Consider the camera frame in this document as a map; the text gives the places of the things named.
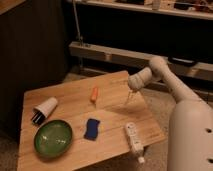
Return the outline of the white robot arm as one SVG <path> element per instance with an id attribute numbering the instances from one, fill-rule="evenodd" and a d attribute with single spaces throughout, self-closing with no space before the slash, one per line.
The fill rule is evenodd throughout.
<path id="1" fill-rule="evenodd" d="M 168 131 L 167 171 L 213 171 L 213 108 L 182 82 L 159 56 L 128 77 L 133 92 L 162 80 L 175 99 Z"/>

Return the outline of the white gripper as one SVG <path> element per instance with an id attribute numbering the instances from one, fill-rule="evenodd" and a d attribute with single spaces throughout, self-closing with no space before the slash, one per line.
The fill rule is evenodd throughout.
<path id="1" fill-rule="evenodd" d="M 128 77 L 128 86 L 133 91 L 129 91 L 126 104 L 128 104 L 131 95 L 132 98 L 135 97 L 137 91 L 139 91 L 141 88 L 145 87 L 148 83 L 150 83 L 152 80 L 152 71 L 149 67 L 145 67 L 140 72 L 137 72 L 136 74 L 133 74 Z"/>

